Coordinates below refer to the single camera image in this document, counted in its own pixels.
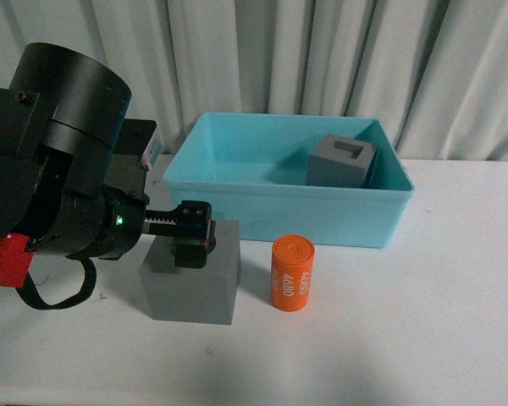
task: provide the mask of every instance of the black cable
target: black cable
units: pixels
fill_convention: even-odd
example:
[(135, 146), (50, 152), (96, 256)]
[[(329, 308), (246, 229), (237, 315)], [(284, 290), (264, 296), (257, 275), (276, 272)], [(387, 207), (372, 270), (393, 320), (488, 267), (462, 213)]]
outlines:
[(26, 275), (25, 284), (22, 288), (16, 288), (20, 298), (33, 309), (37, 310), (57, 310), (68, 309), (84, 302), (91, 297), (94, 287), (96, 286), (96, 267), (90, 258), (76, 258), (77, 261), (85, 268), (85, 280), (80, 291), (66, 300), (48, 304), (43, 300), (37, 291), (36, 284), (32, 280), (30, 273)]

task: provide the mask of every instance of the red component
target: red component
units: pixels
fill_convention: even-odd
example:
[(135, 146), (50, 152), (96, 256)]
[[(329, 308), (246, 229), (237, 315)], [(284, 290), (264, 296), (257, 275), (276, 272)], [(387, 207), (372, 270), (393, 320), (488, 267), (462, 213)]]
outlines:
[(27, 242), (28, 237), (20, 234), (0, 237), (0, 286), (21, 288), (25, 283), (33, 256), (25, 252)]

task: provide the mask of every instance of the gray foam cube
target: gray foam cube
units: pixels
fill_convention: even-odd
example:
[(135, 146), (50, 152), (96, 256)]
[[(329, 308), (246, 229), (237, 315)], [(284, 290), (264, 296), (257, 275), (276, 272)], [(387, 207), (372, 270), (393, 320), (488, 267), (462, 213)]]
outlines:
[(306, 184), (366, 188), (377, 149), (369, 142), (328, 134), (309, 155)]
[(155, 320), (231, 324), (240, 274), (239, 222), (216, 222), (216, 246), (202, 269), (177, 268), (171, 238), (156, 237), (141, 269)]

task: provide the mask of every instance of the curtain fold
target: curtain fold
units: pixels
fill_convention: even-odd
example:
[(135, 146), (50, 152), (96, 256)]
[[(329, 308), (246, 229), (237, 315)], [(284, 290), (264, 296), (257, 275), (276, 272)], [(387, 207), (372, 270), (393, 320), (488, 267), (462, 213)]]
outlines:
[(508, 0), (0, 0), (27, 43), (106, 64), (175, 152), (203, 112), (380, 119), (403, 158), (508, 160)]

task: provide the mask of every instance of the black cylindrical motor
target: black cylindrical motor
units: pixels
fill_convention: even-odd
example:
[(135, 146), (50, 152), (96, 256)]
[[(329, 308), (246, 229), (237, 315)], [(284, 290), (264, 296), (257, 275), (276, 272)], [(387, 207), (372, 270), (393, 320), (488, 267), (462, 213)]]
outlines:
[(96, 199), (130, 103), (127, 84), (80, 53), (33, 43), (9, 89), (38, 92), (55, 103), (42, 144), (73, 157), (64, 189)]

